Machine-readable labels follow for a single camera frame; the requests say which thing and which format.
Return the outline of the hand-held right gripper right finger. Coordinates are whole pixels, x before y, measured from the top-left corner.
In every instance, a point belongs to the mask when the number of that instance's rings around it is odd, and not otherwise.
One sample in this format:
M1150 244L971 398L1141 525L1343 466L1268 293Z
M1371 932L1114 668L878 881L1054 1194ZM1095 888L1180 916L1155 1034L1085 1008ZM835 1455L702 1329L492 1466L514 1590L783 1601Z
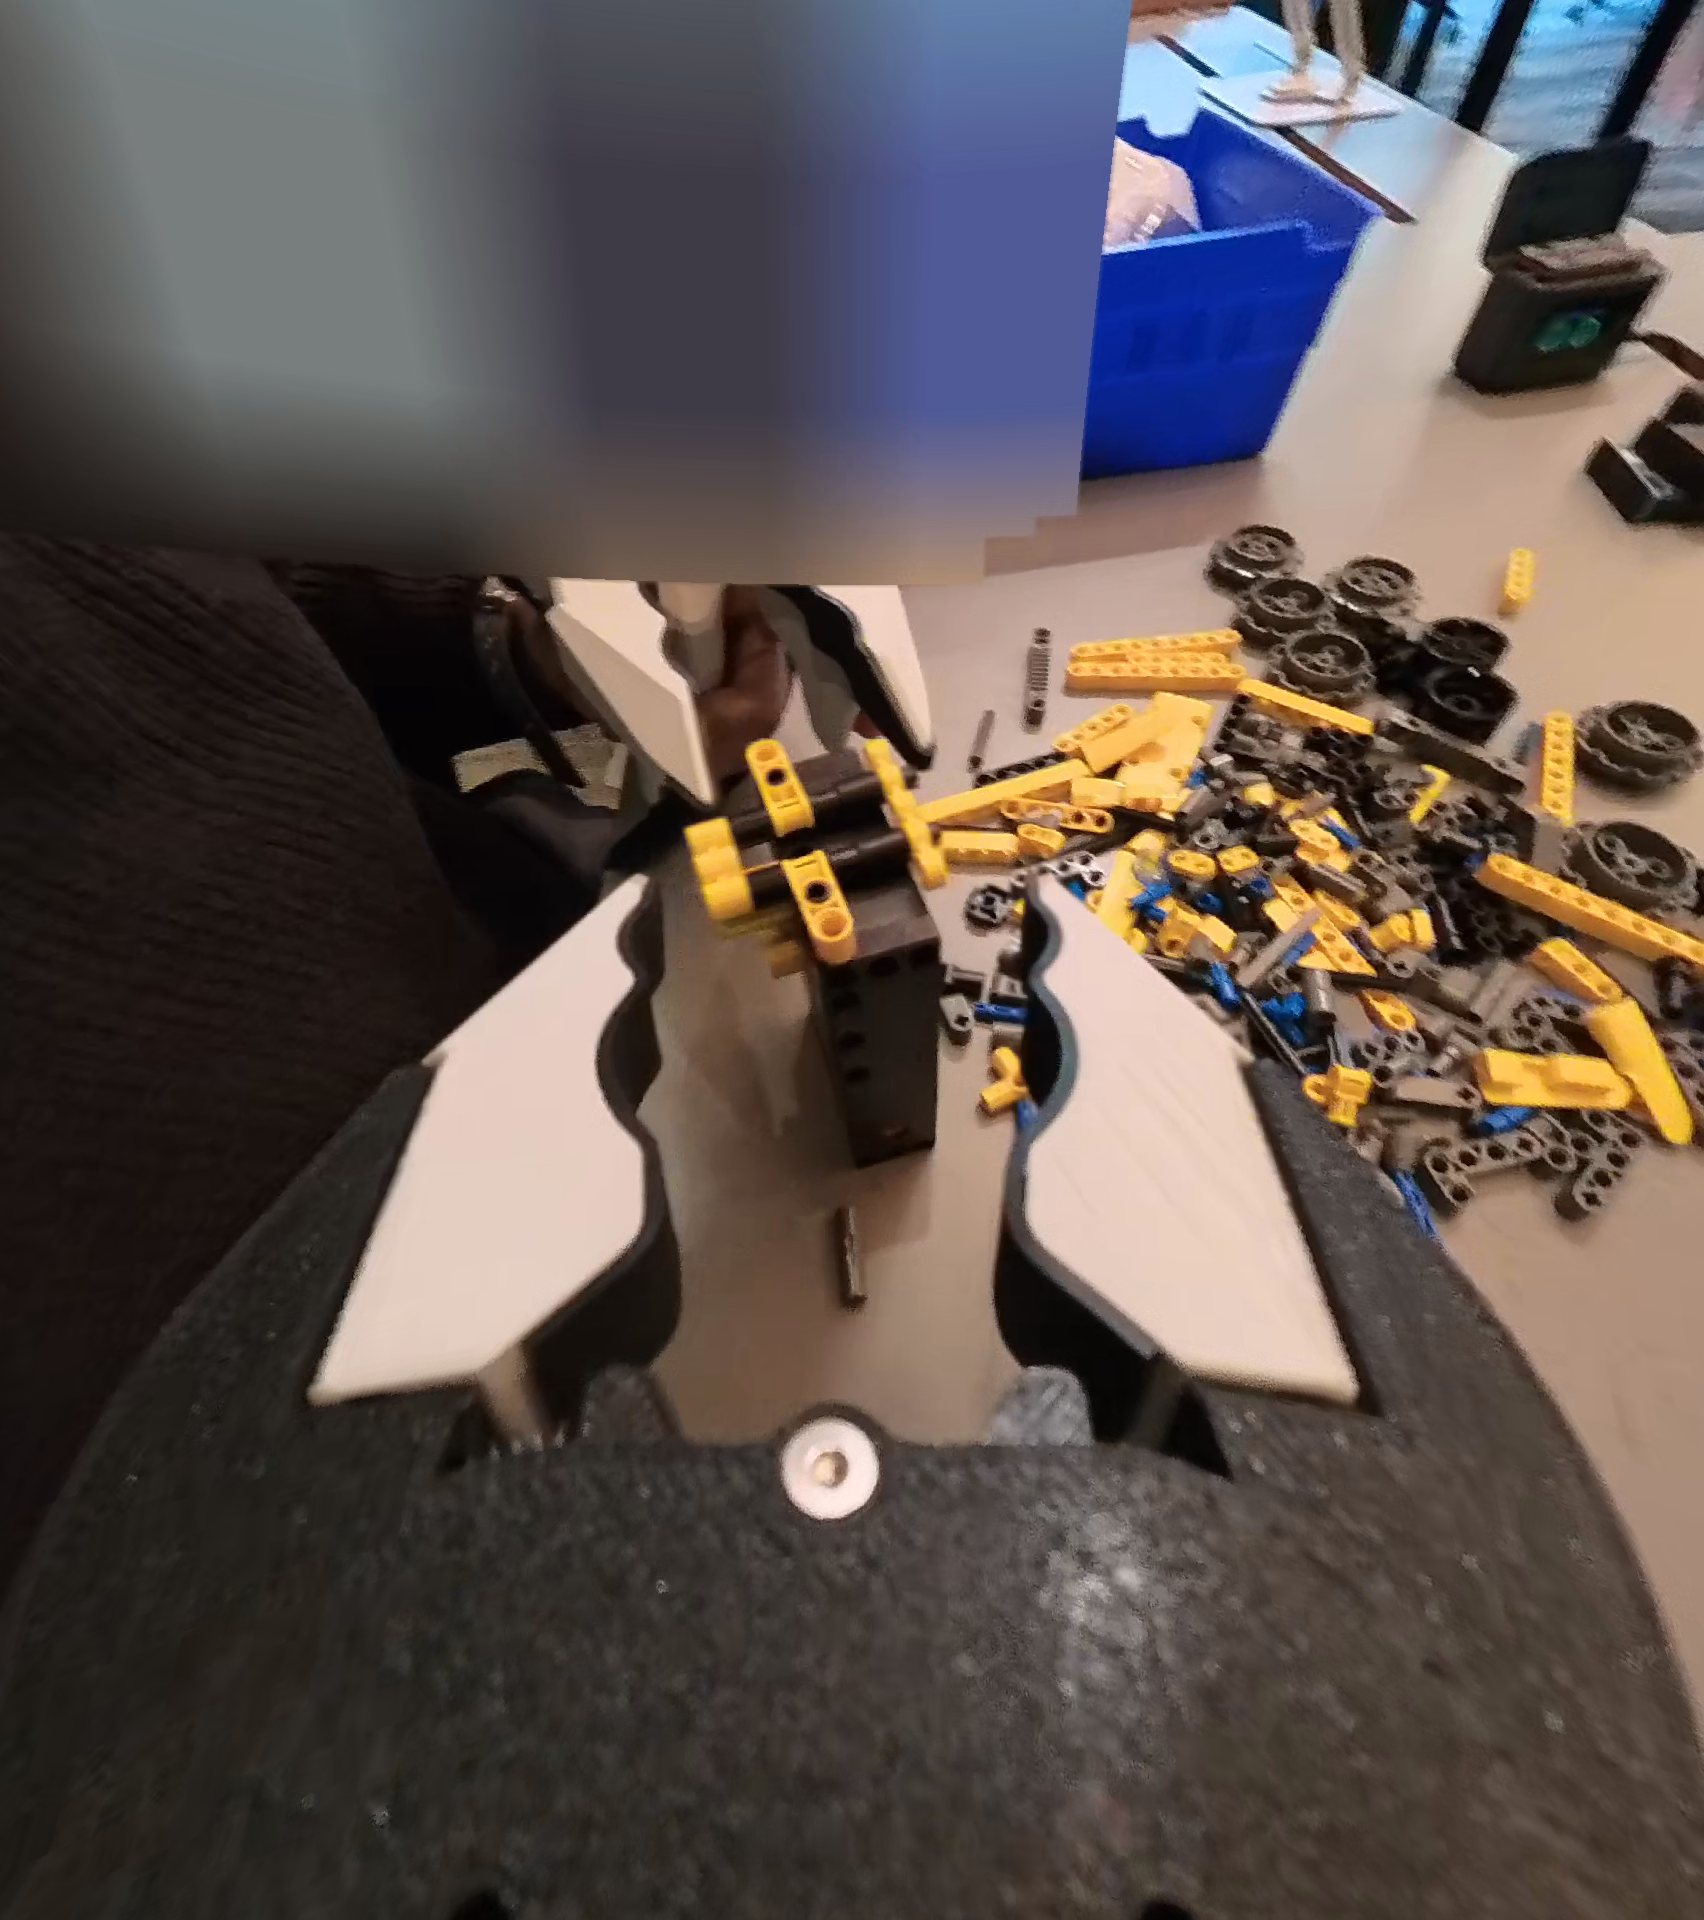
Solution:
M1355 1361L1251 1057L1054 875L1019 936L1030 1115L1008 1148L994 1321L1097 1442L1167 1444L1202 1387L1356 1411Z

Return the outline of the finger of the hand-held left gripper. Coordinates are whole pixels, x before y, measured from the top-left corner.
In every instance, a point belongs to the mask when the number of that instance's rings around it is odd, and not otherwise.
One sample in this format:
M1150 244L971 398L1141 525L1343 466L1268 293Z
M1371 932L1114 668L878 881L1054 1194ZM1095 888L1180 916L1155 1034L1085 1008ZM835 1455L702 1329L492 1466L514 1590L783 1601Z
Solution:
M553 581L547 626L569 673L634 762L687 801L719 801L696 681L638 581Z
M901 587L778 586L777 635L822 750L847 750L867 722L912 770L934 766L934 711Z

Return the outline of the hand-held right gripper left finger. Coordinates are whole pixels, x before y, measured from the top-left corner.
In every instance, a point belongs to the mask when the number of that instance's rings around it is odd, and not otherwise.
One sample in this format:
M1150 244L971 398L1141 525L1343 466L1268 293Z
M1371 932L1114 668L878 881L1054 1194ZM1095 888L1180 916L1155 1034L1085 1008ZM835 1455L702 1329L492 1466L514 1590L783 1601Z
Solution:
M513 1450L587 1431L681 1321L681 1244L643 1108L665 908L615 883L436 1044L309 1381L314 1407L458 1387Z

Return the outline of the black and yellow brick assembly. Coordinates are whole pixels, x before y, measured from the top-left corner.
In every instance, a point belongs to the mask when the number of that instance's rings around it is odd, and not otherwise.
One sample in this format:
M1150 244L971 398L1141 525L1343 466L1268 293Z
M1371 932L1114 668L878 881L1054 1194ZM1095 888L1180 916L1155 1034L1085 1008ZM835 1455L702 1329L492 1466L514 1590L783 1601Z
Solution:
M951 868L896 747L867 735L795 759L756 737L743 782L682 835L708 920L804 979L850 1163L932 1150L945 969L929 895Z

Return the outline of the person's left forearm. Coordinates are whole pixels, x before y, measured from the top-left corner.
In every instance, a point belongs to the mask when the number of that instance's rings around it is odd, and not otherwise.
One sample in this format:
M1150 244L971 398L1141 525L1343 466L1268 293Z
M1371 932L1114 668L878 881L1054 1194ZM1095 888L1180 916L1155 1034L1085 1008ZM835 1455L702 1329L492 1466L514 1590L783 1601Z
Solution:
M508 971L601 899L623 830L567 735L587 718L519 581L267 562L370 707L429 850Z

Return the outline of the person's left hand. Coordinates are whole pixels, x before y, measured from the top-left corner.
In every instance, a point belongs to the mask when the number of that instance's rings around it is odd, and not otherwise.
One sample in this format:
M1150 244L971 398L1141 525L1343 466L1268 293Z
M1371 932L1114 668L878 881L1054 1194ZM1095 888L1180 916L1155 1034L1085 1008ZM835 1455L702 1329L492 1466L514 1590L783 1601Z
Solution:
M790 650L758 587L721 593L721 678L700 695L706 745L743 754L780 730L795 668Z

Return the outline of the pile of toy brick parts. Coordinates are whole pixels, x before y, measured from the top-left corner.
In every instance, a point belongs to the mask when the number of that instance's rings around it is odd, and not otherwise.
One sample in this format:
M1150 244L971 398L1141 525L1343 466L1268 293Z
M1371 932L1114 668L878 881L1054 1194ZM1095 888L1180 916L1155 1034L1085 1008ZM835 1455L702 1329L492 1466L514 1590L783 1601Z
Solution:
M1514 860L1464 917L1363 816L1224 756L1251 663L1230 626L1053 633L1020 756L962 771L954 866L1008 932L1054 875L1302 1095L1435 1234L1511 1174L1572 1225L1662 1146L1704 1150L1704 917L1641 914Z

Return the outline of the group of black toy wheels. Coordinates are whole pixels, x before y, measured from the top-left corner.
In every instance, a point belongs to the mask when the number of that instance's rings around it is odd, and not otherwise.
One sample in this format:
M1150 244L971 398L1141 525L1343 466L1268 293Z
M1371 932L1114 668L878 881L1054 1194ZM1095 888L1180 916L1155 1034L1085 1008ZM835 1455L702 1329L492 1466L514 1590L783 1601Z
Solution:
M1297 798L1331 793L1411 889L1460 917L1495 856L1638 914L1704 917L1704 851L1646 818L1704 775L1704 728L1655 697L1529 701L1512 618L1426 616L1422 583L1384 553L1315 578L1285 528L1217 540L1206 581L1230 606L1249 680L1222 754Z

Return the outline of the blue plastic bin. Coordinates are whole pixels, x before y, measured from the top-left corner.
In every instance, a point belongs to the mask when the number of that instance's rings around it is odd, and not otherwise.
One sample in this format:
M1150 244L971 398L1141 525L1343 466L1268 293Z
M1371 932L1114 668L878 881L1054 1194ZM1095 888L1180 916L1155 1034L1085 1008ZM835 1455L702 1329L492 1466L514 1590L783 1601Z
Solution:
M1177 133L1128 116L1116 136L1185 174L1196 223L1102 255L1081 477L1252 459L1382 209L1208 107Z

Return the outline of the clear plastic parts bags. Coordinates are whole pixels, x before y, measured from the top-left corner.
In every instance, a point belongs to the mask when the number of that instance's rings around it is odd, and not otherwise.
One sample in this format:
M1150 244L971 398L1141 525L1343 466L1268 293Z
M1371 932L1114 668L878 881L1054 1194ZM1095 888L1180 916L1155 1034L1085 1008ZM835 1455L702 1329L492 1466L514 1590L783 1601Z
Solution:
M1201 229L1205 223L1190 174L1169 156L1114 138L1102 251L1123 251Z

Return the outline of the white book stand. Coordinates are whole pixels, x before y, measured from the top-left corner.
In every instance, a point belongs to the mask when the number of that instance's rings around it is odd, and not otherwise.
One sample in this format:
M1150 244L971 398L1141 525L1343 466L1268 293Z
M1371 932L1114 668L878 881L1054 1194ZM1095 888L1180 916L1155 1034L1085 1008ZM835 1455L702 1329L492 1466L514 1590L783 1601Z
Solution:
M1205 77L1205 100L1270 132L1382 121L1409 105L1371 72L1363 2L1278 5L1286 53L1255 72Z

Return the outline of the black case green display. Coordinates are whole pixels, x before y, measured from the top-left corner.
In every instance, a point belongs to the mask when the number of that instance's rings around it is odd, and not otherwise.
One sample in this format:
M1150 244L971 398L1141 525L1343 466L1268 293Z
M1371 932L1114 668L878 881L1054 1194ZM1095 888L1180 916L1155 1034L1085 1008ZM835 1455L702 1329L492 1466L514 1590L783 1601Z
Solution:
M1489 221L1489 282L1453 376L1481 396L1602 378L1664 284L1667 267L1625 233L1655 144L1605 138L1523 159Z

